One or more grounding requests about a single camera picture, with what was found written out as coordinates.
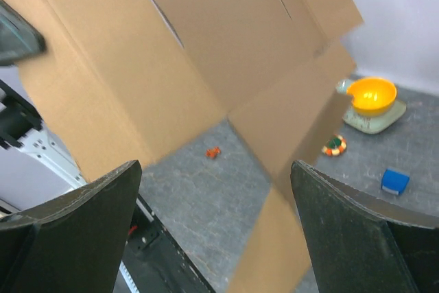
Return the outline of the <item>brown cardboard box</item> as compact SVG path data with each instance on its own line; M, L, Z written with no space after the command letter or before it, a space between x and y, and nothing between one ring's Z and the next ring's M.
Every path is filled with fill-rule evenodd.
M45 38L23 86L87 180L158 162L222 119L272 188L228 286L291 292L310 265L292 163L313 163L350 99L353 0L5 0Z

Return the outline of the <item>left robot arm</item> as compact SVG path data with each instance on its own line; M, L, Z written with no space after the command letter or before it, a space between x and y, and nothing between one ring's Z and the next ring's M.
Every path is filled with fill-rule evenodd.
M1 2L1 210L14 213L86 181L19 81L17 62L45 53L43 35Z

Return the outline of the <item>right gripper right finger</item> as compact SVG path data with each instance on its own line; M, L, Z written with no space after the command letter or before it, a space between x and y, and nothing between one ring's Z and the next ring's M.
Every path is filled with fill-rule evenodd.
M438 217L376 198L303 161L291 185L320 292L437 292Z

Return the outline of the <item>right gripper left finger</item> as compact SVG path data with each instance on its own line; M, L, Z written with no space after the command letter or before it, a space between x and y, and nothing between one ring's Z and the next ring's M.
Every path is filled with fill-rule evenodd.
M138 161L1 219L2 292L112 292L141 180Z

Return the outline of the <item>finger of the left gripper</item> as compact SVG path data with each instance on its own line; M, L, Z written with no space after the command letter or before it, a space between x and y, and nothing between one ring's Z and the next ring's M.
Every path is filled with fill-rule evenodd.
M47 50L43 35L16 10L1 0L1 66L33 58Z

